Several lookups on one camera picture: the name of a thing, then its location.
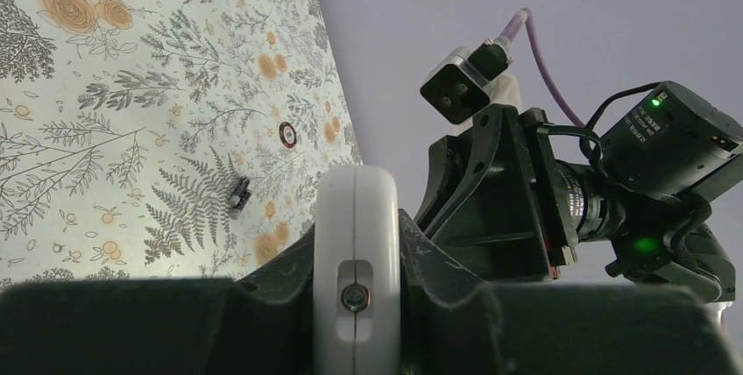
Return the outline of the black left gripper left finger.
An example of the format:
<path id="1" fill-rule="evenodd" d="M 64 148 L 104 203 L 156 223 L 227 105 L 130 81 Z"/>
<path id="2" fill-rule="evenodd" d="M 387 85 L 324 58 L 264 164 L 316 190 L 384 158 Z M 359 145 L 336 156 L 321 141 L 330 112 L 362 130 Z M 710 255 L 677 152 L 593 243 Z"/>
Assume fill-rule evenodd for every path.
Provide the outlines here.
<path id="1" fill-rule="evenodd" d="M 309 374 L 308 233 L 242 279 L 25 283 L 1 296 L 4 374 Z"/>

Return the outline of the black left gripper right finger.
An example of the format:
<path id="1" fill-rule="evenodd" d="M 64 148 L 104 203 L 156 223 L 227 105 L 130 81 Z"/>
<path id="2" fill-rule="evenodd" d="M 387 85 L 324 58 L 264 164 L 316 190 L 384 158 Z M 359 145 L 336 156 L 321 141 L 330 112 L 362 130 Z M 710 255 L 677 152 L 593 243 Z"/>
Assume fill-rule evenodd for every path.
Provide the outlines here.
<path id="1" fill-rule="evenodd" d="M 404 374 L 739 374 L 742 356 L 678 287 L 491 283 L 399 213 Z"/>

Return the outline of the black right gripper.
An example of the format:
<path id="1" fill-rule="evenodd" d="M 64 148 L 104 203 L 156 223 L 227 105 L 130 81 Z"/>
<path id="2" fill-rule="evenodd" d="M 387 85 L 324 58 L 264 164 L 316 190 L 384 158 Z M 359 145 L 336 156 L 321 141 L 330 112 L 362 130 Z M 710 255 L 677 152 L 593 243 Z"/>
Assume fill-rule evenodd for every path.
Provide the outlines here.
<path id="1" fill-rule="evenodd" d="M 414 220 L 425 237 L 488 281 L 546 281 L 549 252 L 607 241 L 606 273 L 688 288 L 705 303 L 736 300 L 736 270 L 708 225 L 712 203 L 742 181 L 742 127 L 691 89 L 652 82 L 619 93 L 639 101 L 597 134 L 491 104 L 464 132 L 428 148 Z M 556 228 L 543 239 L 532 185 Z"/>

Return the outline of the white remote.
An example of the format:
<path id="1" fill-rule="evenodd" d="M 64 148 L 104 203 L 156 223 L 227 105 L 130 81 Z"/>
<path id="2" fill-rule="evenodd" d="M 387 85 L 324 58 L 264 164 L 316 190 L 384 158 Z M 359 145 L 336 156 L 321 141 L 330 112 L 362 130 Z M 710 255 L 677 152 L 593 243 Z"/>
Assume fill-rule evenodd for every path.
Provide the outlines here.
<path id="1" fill-rule="evenodd" d="M 328 170 L 316 199 L 313 372 L 400 373 L 400 296 L 394 178 L 378 166 Z"/>

